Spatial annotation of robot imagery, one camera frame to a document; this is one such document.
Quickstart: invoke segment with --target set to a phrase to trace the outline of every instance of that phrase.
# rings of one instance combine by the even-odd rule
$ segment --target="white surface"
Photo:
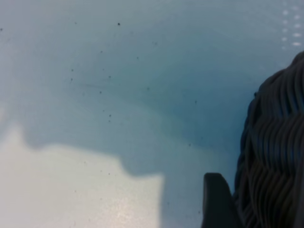
[[[233,190],[247,106],[302,49],[303,10],[0,1],[0,227],[199,227],[203,175]]]

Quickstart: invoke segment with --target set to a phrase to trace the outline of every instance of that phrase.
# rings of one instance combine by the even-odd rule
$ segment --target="dark wavy object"
[[[246,228],[304,227],[304,52],[250,103],[234,202]]]

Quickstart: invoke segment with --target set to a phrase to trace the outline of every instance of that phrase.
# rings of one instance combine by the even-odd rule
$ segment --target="blue-gray surface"
[[[303,12],[295,0],[3,0],[0,134],[17,122],[29,146],[161,173],[161,225],[197,227],[203,175],[233,191],[247,106],[301,50]]]

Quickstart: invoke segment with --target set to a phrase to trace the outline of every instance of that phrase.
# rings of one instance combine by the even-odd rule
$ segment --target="black plastic piece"
[[[219,173],[204,176],[203,213],[202,228],[244,228],[229,186]]]

